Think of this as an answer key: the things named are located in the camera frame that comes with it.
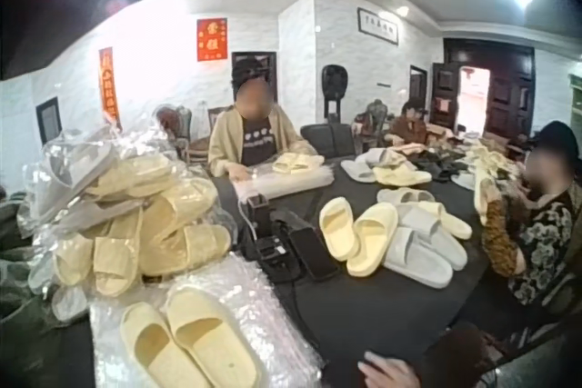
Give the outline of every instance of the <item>window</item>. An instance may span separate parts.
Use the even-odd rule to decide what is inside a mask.
[[[58,97],[40,104],[36,107],[36,119],[43,145],[57,138],[63,127],[61,126],[61,115],[58,111]]]

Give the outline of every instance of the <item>red banner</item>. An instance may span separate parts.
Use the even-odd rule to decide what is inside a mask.
[[[101,88],[101,103],[103,110],[117,122],[121,128],[119,110],[117,108],[117,94],[115,93],[115,77],[113,73],[113,47],[99,51],[99,86]]]
[[[225,18],[198,20],[198,61],[228,58],[228,35]]]

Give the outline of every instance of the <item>beige jacket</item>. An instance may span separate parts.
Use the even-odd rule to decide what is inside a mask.
[[[315,149],[296,132],[291,120],[278,104],[273,105],[269,122],[273,129],[278,153],[288,151],[316,154]],[[215,177],[222,176],[226,173],[226,164],[240,163],[242,154],[243,117],[232,107],[218,116],[210,135],[208,146],[210,173]]]

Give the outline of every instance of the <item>bubble wrap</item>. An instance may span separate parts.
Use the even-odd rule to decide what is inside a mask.
[[[238,321],[262,363],[259,386],[320,386],[321,359],[291,324],[264,274],[255,264],[230,254],[222,262],[179,276],[172,283],[140,287],[116,300],[96,296],[90,302],[97,388],[156,387],[128,354],[119,324],[126,307],[142,301],[165,315],[167,296],[184,286],[214,296]]]

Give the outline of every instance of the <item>black t-shirt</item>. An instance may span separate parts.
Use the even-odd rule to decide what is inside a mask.
[[[276,154],[275,136],[269,119],[251,121],[243,118],[243,156],[241,164],[261,164]]]

